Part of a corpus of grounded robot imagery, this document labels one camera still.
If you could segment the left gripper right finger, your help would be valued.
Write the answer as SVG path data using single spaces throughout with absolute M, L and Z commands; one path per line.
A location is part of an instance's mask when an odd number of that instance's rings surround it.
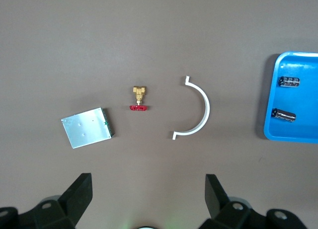
M 292 212 L 270 209 L 257 213 L 247 201 L 230 198 L 214 174 L 205 177 L 205 202 L 210 214 L 201 229 L 306 229 Z

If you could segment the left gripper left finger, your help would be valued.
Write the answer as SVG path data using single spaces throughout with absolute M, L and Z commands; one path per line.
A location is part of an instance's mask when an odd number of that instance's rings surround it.
M 92 175 L 82 173 L 61 196 L 43 199 L 23 214 L 0 208 L 0 229 L 76 229 L 91 201 Z

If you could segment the dark brown electrolytic capacitor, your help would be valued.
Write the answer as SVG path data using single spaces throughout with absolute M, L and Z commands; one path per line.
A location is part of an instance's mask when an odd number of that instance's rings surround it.
M 278 108 L 272 109 L 271 117 L 275 119 L 284 120 L 290 123 L 293 123 L 296 120 L 296 114 Z
M 298 77 L 281 76 L 278 79 L 278 85 L 280 87 L 298 87 L 300 82 Z

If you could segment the blue plastic tray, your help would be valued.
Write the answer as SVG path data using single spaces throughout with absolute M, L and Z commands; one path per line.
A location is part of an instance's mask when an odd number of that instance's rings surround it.
M 298 87 L 280 87 L 281 76 L 298 77 Z M 273 108 L 296 114 L 293 123 L 271 117 Z M 318 53 L 285 52 L 273 68 L 263 132 L 267 139 L 318 144 Z

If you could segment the silver metal electronics module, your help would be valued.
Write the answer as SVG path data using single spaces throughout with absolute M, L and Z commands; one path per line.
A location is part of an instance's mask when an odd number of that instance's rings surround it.
M 113 137 L 103 108 L 95 108 L 61 120 L 73 149 L 95 144 Z

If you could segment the brown table mat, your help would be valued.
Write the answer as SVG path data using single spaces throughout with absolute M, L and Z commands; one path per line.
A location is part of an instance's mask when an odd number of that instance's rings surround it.
M 318 229 L 318 145 L 263 134 L 276 58 L 318 52 L 318 0 L 0 0 L 0 207 L 32 209 L 83 172 L 78 229 L 197 229 L 205 175 L 259 213 Z M 201 94 L 211 111 L 204 114 Z M 145 86 L 147 111 L 132 111 Z M 63 118 L 103 108 L 73 149 Z

